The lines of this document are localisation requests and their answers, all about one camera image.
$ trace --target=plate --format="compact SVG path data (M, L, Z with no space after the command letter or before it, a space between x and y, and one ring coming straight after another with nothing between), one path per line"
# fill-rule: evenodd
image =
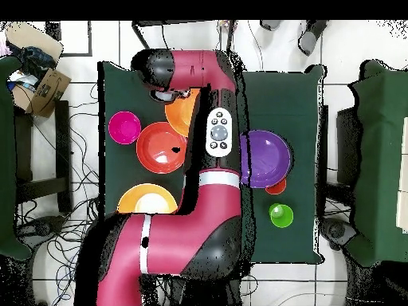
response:
M145 183L132 187L119 200L121 214L171 214L177 210L172 194L162 186Z
M140 133L136 154L149 171L168 174L184 163L186 145L186 138L178 134L168 122L156 122Z
M291 154L286 142L270 131L252 130L249 132L252 175L251 188L274 186L286 177L291 165ZM241 139L241 182L248 185L249 165L247 137Z
M164 108L167 121L171 127L185 137L188 136L195 99L199 93L199 89L192 88L190 95L186 99L179 97L175 99L175 102L167 104Z

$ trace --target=green table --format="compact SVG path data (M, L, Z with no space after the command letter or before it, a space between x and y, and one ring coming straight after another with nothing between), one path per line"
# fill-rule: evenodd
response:
M294 167L285 192L272 196L256 189L254 212L257 240L252 261L273 263L320 263L313 251L315 217L315 152L317 135L317 85L323 68L309 73L244 73L245 93L251 129L273 131L287 140L294 152ZM118 111L134 112L142 127L166 121L164 107L154 102L133 72L104 62L105 123ZM116 209L120 197L140 183L154 183L180 200L182 168L168 175L156 175L139 163L135 144L115 143L105 131L105 213ZM274 202L292 207L293 223L285 229L273 226L268 209Z
M21 66L16 57L0 57L0 254L24 261L31 257L31 250L14 235L16 142L13 97L6 87L7 78Z
M359 231L347 245L362 266L376 261L408 262L408 234L396 226L402 129L408 116L408 73L377 61L363 65L363 77L351 86L363 125L359 178L354 187Z

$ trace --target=white tile floor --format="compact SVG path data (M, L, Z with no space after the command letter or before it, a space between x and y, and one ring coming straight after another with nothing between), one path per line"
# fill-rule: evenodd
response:
M262 51L258 51L246 20L239 21L233 40L233 47L239 53L249 71L264 70L282 72L304 71L309 65L323 64L328 68L324 79L324 103L329 106L329 138L328 138L328 167L337 168L336 113L354 105L354 97L347 84L358 80L359 66L366 59L377 58L389 66L400 69L408 64L408 39L403 32L402 25L380 21L332 21L310 57L304 56L297 48L297 34L300 21L283 21L275 32L269 32L259 26L259 21L249 21ZM84 42L75 51L75 39L84 40L84 25L62 22L63 41L66 53L83 53ZM164 43L160 27L143 28L143 35L152 48L163 48ZM175 49L213 49L218 42L216 22L197 22L166 26L164 34L167 44ZM226 45L226 32L223 45ZM71 106L95 102L96 97L97 61L111 61L124 68L129 68L131 58L142 49L142 45L131 29L131 22L92 22L92 56L91 57L63 57L57 68L73 79L63 99ZM78 112L96 114L97 104L82 105L71 108L70 115ZM36 119L37 125L55 144L54 117L49 120ZM95 171L98 163L98 119L94 116L75 116L71 119L73 130L82 135L88 145L85 162ZM84 142L75 135L72 137L84 148ZM80 149L73 143L73 165L82 175L80 168ZM43 136L33 130L33 175L34 179L55 177L55 154ZM328 179L335 182L335 171L328 171ZM73 173L73 189L78 187L80 178ZM95 197L98 189L93 185L86 185L88 197ZM81 188L73 194L74 204L83 200L85 193ZM32 203L23 206L29 210ZM38 199L38 208L31 214L39 217L57 214L57 199L49 196ZM85 217L85 208L81 208L73 215L72 224L78 224ZM59 241L65 249L75 248L72 243ZM332 251L327 242L320 237L319 251L324 255L325 262L313 265L255 265L251 277L242 282L241 291L244 306L341 306L346 293L347 279L345 261L342 253ZM49 250L56 259L64 262L61 252L49 245ZM61 263L47 254L44 244L36 257L33 284L38 299L46 299L50 304L58 296L55 277L66 275L60 269ZM68 258L75 256L77 248L68 253ZM75 290L71 284L67 293L72 295ZM73 306L73 298L62 300L58 306Z

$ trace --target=table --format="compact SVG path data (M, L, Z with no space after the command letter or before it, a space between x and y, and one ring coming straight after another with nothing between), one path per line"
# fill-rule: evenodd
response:
M315 244L315 155L318 121L318 82L321 66L308 73L244 73L251 129L276 132L293 149L294 166L287 188L273 197L254 190L257 240L252 261L262 263L321 262ZM105 126L118 111L134 112L142 128L166 121L163 105L154 102L134 72L103 63ZM133 186L150 182L168 189L176 201L182 191L182 168L168 174L147 171L136 157L135 144L115 143L105 128L105 214L116 210L120 197ZM292 207L293 223L285 229L272 226L268 208L274 202Z
M408 262L408 234L396 226L401 144L408 116L408 73L387 69L378 61L362 67L352 84L359 100L357 116L363 126L359 178L352 187L359 235L346 250L362 266L376 261Z
M0 80L6 84L11 73L21 68L16 57L0 58ZM72 209L71 163L69 139L68 101L56 102L56 178L32 182L30 170L31 127L30 116L18 112L13 106L13 97L8 88L0 86L0 132L2 165L0 166L0 255L25 260L31 251L17 240L14 234L14 212L16 204L40 198L48 194L58 194L60 212Z

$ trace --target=red object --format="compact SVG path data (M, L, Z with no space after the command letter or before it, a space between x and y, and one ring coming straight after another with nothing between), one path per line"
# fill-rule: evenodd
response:
M157 122L142 130L136 143L136 154L149 171L168 174L182 166L186 145L186 138L169 123Z
M220 208L219 201L228 202ZM147 256L149 274L179 275L209 233L236 216L241 216L241 192L226 184L200 186L197 206L188 215L153 215ZM108 273L99 283L96 306L142 306L140 247L145 217L133 214L124 225Z
M175 74L170 90L203 88L210 84L211 90L229 89L235 92L235 83L222 71L217 57L209 50L173 50Z
M267 186L265 188L268 194L281 194L286 189L286 178L282 179L278 184L274 186Z

